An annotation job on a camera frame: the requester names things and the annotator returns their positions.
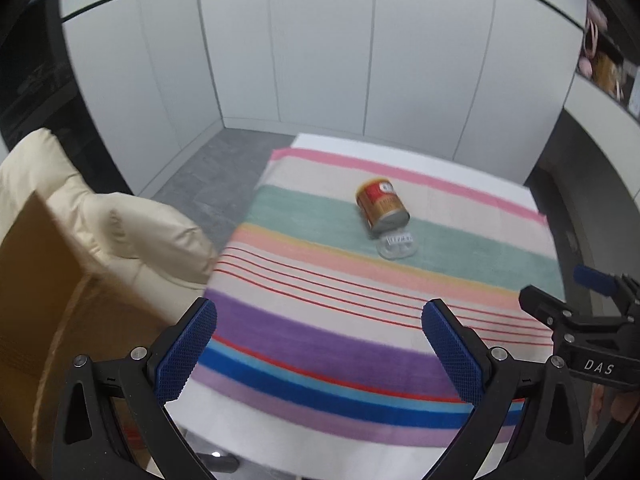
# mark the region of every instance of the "cream cushion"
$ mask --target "cream cushion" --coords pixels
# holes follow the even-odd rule
[[[44,128],[0,164],[0,240],[34,190],[66,232],[168,322],[178,321],[202,294],[216,257],[202,230],[165,204],[95,194]]]

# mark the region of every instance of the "cardboard box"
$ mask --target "cardboard box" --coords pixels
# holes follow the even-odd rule
[[[0,245],[0,416],[44,478],[73,358],[123,358],[165,327],[31,195]]]

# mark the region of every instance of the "purple stripe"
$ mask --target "purple stripe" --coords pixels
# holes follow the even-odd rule
[[[401,428],[319,412],[306,406],[268,396],[201,365],[196,365],[191,379],[208,386],[225,397],[293,424],[354,440],[392,446],[447,447],[458,432],[458,430]],[[512,432],[513,427],[502,428],[496,442],[508,441]]]
[[[216,335],[281,363],[337,381],[402,394],[458,398],[435,355],[339,335],[207,289]]]

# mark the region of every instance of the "can label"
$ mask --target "can label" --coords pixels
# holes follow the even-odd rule
[[[356,203],[363,211],[367,223],[373,231],[376,231],[380,219],[388,218],[395,212],[402,213],[399,218],[408,219],[408,213],[398,198],[396,190],[388,180],[383,178],[363,184],[356,194]]]

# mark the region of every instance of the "das logo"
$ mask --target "das logo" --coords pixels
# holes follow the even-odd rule
[[[587,359],[587,364],[584,365],[584,369],[587,370],[588,372],[594,372],[594,373],[601,374],[603,366],[604,366],[604,363],[601,362],[595,368],[593,367],[594,364],[595,364],[595,362],[593,361],[593,359]],[[614,365],[607,365],[607,367],[604,368],[604,374],[605,375],[609,375],[613,371],[613,366]]]

